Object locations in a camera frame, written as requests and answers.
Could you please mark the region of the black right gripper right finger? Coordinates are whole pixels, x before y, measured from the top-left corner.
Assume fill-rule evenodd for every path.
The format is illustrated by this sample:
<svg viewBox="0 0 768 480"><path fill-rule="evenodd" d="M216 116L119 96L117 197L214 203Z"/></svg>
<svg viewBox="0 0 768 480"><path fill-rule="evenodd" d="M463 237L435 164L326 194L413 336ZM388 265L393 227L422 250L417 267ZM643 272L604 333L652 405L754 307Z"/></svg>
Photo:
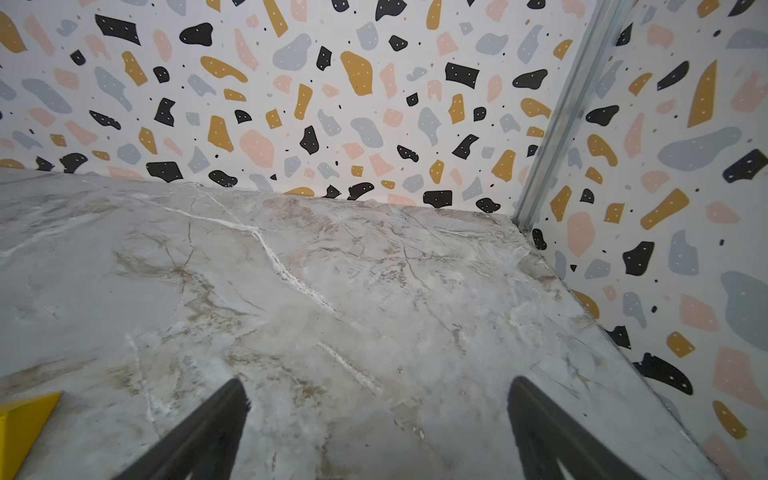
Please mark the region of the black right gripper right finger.
<svg viewBox="0 0 768 480"><path fill-rule="evenodd" d="M525 377L512 380L507 413L526 479L641 477Z"/></svg>

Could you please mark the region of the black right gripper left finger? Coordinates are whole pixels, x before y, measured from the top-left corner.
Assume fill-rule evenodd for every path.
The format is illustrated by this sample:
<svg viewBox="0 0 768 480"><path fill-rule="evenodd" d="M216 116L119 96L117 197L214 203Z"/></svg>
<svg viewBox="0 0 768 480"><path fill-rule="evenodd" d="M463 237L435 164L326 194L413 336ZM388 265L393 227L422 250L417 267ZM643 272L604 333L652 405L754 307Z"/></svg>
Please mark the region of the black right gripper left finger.
<svg viewBox="0 0 768 480"><path fill-rule="evenodd" d="M250 410L242 382L232 378L119 479L228 479Z"/></svg>

